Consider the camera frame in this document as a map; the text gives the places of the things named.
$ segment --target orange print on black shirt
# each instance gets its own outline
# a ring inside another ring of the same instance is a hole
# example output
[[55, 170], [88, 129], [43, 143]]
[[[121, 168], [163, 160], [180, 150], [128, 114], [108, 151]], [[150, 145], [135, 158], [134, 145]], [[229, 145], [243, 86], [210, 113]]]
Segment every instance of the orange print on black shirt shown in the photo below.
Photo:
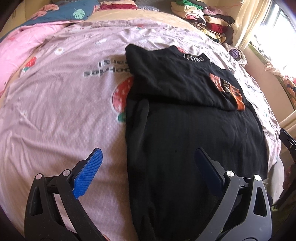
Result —
[[245, 110], [245, 105], [242, 102], [242, 95], [240, 94], [239, 89], [232, 86], [228, 81], [221, 80], [220, 77], [213, 75], [211, 73], [210, 73], [210, 78], [214, 82], [214, 84], [216, 85], [219, 91], [230, 93], [232, 95], [232, 97], [235, 99], [237, 103], [237, 110]]

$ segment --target bed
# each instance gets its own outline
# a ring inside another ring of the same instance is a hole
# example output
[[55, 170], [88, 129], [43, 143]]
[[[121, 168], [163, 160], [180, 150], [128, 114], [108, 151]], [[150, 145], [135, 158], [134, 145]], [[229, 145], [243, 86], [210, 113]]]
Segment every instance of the bed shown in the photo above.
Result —
[[[234, 74], [262, 124], [267, 189], [274, 201], [279, 198], [284, 181], [279, 124], [256, 81], [223, 46], [168, 13], [96, 11], [85, 21], [63, 23], [48, 34], [5, 83], [0, 99], [0, 205], [20, 233], [35, 175], [54, 176], [72, 169], [99, 147], [103, 164], [79, 200], [110, 240], [137, 240], [126, 169], [127, 93], [118, 95], [129, 89], [131, 81], [125, 60], [129, 43], [148, 50], [175, 45], [193, 55], [205, 53]], [[66, 226], [73, 230], [61, 200], [57, 203]]]

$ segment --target black t-shirt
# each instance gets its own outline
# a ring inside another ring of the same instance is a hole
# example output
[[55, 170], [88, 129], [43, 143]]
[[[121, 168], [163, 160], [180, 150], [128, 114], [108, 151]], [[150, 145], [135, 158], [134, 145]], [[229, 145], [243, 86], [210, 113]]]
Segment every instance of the black t-shirt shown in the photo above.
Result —
[[141, 241], [201, 233], [217, 202], [194, 163], [202, 147], [238, 176], [267, 176], [262, 126], [231, 71], [171, 46], [126, 47], [134, 75], [126, 142], [133, 223]]

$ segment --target window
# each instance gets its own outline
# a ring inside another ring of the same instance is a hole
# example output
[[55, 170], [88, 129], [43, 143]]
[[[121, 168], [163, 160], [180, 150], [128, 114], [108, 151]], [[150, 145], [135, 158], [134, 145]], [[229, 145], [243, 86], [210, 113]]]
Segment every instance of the window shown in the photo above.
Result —
[[274, 1], [251, 43], [283, 75], [296, 76], [296, 31]]

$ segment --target blue gripper pad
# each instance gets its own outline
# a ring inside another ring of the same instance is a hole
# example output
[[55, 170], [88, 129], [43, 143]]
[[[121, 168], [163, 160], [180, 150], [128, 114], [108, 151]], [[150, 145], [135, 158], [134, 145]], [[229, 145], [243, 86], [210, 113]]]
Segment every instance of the blue gripper pad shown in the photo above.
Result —
[[96, 172], [101, 166], [102, 161], [103, 153], [101, 149], [98, 148], [74, 179], [73, 194], [76, 197], [76, 199], [78, 199], [80, 196], [83, 196], [86, 193]]

